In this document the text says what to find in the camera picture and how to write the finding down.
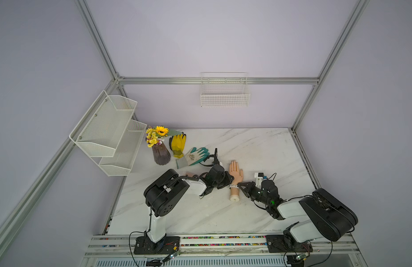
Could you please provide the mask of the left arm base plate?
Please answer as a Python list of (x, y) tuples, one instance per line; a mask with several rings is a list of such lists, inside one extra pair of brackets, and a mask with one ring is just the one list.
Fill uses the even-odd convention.
[(146, 236), (137, 237), (133, 253), (135, 255), (168, 255), (179, 250), (180, 237), (165, 236), (154, 243)]

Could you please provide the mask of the black wrist watch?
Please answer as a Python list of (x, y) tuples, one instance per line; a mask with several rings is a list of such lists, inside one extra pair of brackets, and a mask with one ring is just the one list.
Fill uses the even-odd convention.
[(215, 165), (220, 165), (220, 161), (218, 160), (218, 149), (215, 148), (214, 154), (208, 155), (206, 158), (203, 159), (203, 161), (200, 162), (200, 164), (205, 167), (213, 167)]

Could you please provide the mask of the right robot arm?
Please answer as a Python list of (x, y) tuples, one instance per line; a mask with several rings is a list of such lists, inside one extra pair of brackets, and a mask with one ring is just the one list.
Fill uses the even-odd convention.
[(290, 225), (282, 235), (277, 236), (287, 249), (299, 248), (319, 238), (336, 242), (354, 231), (359, 222), (351, 209), (323, 188), (309, 195), (284, 200), (271, 180), (263, 180), (260, 188), (256, 187), (255, 182), (240, 182), (237, 187), (251, 201), (262, 203), (262, 210), (276, 220), (308, 217), (306, 221)]

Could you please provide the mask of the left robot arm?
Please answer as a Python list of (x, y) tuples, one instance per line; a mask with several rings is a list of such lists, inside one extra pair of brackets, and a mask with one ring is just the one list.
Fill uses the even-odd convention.
[(145, 236), (153, 245), (166, 237), (165, 216), (169, 214), (186, 193), (204, 197), (213, 189), (222, 189), (234, 181), (234, 176), (220, 164), (200, 175), (179, 175), (174, 169), (167, 170), (144, 191), (146, 205), (150, 209), (150, 221)]

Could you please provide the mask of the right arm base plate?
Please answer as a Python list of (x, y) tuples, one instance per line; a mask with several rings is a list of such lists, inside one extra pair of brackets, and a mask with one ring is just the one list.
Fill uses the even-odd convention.
[(308, 241), (299, 243), (294, 238), (286, 235), (266, 235), (266, 243), (270, 253), (313, 252), (312, 246)]

